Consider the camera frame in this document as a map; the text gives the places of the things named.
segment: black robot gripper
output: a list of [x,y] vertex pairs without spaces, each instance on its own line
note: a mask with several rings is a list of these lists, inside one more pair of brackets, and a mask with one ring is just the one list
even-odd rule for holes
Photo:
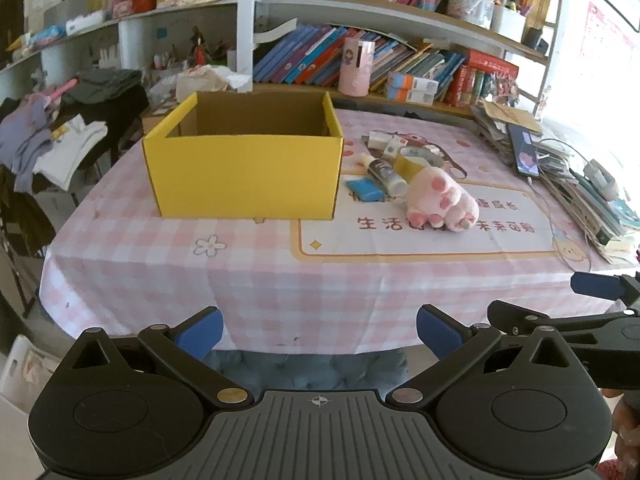
[[87,329],[30,413],[43,479],[597,480],[611,432],[598,386],[640,390],[640,339],[625,336],[638,311],[550,319],[494,301],[488,319],[423,305],[439,361],[384,401],[254,399],[200,361],[222,337],[215,307],[131,338]]

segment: metal screw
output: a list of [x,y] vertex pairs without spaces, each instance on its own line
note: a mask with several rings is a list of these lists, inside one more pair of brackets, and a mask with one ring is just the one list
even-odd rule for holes
[[249,394],[242,388],[225,388],[218,392],[218,400],[225,404],[237,404],[247,400]]
[[422,392],[415,388],[398,388],[391,396],[402,404],[415,404],[422,400]]

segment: pen holder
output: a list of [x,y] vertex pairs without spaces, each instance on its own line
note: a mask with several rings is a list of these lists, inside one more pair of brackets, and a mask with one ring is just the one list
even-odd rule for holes
[[344,40],[338,91],[352,97],[364,97],[369,93],[373,53],[376,44],[357,38]]
[[494,7],[492,0],[449,0],[447,14],[467,23],[489,28]]
[[527,17],[508,7],[495,6],[491,30],[513,41],[521,41]]

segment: pink plush toy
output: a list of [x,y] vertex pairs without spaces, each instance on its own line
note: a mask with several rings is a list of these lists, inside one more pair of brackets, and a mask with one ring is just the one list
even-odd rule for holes
[[444,170],[427,166],[414,176],[406,194],[406,217],[411,227],[426,223],[442,227],[447,211],[456,205],[462,188]]
[[466,189],[462,189],[462,196],[459,202],[452,206],[447,211],[444,217],[444,225],[450,231],[465,231],[471,229],[480,216],[480,210],[478,209],[478,202],[476,199],[466,192]]

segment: purple clothing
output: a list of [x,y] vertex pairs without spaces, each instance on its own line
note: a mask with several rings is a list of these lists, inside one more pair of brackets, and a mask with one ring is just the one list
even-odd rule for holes
[[35,94],[0,123],[0,164],[15,175],[14,191],[31,193],[33,167],[52,149],[45,97]]

